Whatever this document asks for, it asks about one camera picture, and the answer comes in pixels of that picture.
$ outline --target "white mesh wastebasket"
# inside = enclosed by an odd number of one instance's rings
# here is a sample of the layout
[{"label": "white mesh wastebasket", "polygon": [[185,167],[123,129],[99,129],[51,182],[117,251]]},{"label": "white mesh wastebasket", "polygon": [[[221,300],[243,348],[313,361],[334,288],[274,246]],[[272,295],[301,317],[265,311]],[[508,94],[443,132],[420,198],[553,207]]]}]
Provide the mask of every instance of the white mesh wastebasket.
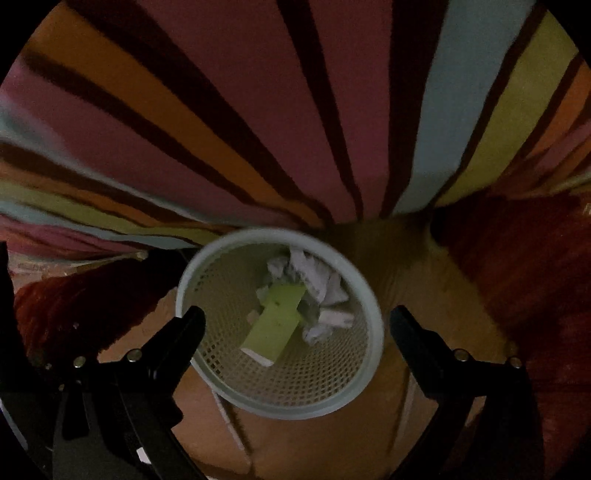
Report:
[{"label": "white mesh wastebasket", "polygon": [[[263,367],[240,350],[250,330],[246,315],[259,306],[256,290],[267,273],[267,260],[287,254],[290,246],[340,273],[355,322],[314,346],[296,330],[275,365]],[[341,408],[367,386],[382,354],[382,316],[367,282],[340,253],[302,233],[246,229],[207,245],[181,278],[176,315],[191,305],[206,315],[193,366],[222,397],[265,417],[309,419]]]}]

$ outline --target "silver bolt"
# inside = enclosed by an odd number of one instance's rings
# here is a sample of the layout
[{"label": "silver bolt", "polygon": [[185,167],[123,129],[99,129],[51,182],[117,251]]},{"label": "silver bolt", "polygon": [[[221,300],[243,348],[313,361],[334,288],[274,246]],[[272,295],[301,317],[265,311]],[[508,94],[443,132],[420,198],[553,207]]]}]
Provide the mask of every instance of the silver bolt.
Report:
[{"label": "silver bolt", "polygon": [[74,359],[74,368],[82,368],[86,363],[86,358],[83,356],[77,356]]},{"label": "silver bolt", "polygon": [[134,348],[133,350],[127,352],[125,357],[127,358],[128,362],[138,362],[142,358],[142,350],[139,348]]},{"label": "silver bolt", "polygon": [[519,360],[516,356],[512,356],[511,358],[509,358],[509,364],[513,368],[523,367],[523,362],[521,360]]},{"label": "silver bolt", "polygon": [[470,354],[463,348],[458,348],[453,351],[453,356],[460,362],[467,362],[470,359]]}]

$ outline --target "pink stripe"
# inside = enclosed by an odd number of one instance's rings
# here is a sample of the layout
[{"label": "pink stripe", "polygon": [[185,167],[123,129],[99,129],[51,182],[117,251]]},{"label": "pink stripe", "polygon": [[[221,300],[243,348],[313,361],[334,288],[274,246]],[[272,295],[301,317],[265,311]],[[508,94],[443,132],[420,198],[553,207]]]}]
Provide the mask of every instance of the pink stripe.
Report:
[{"label": "pink stripe", "polygon": [[536,170],[554,170],[568,154],[587,140],[589,135],[591,135],[591,120],[573,130],[559,142],[556,142],[540,159],[536,166]]},{"label": "pink stripe", "polygon": [[365,217],[379,215],[388,181],[391,0],[311,0]]},{"label": "pink stripe", "polygon": [[275,2],[141,0],[295,180],[335,221],[355,218]]},{"label": "pink stripe", "polygon": [[11,68],[1,92],[56,132],[72,156],[103,175],[214,220],[294,226],[279,212],[244,205],[117,119],[34,75],[21,61]]},{"label": "pink stripe", "polygon": [[22,232],[56,248],[88,254],[112,254],[137,252],[139,249],[117,242],[101,240],[84,233],[53,225],[29,225],[0,215],[0,226]]}]

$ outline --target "striped fabric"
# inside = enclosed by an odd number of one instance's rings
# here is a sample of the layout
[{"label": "striped fabric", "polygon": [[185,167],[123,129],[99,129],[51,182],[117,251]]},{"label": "striped fabric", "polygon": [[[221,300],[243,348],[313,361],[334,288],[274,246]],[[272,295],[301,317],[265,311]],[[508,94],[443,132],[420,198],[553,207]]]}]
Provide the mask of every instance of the striped fabric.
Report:
[{"label": "striped fabric", "polygon": [[66,0],[0,88],[0,238],[79,260],[583,191],[590,90],[533,0]]}]

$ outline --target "colorful striped cloth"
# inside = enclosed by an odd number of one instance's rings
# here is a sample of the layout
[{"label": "colorful striped cloth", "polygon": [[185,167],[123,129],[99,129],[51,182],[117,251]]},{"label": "colorful striped cloth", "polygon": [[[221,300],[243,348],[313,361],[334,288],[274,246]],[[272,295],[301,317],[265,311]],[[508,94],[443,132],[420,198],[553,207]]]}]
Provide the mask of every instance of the colorful striped cloth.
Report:
[{"label": "colorful striped cloth", "polygon": [[0,238],[80,260],[582,191],[590,90],[532,0],[66,0],[0,88]]}]

